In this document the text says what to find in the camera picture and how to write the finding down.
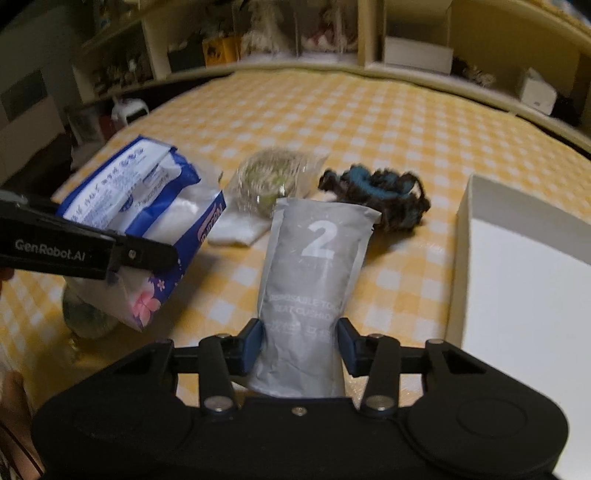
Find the person left hand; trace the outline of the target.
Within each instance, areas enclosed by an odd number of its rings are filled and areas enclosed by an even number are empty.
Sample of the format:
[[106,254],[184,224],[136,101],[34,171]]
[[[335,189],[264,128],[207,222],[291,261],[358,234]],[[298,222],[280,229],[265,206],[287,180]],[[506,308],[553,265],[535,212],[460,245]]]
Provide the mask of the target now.
[[43,468],[31,439],[32,415],[24,378],[15,370],[1,374],[1,478],[40,479]]

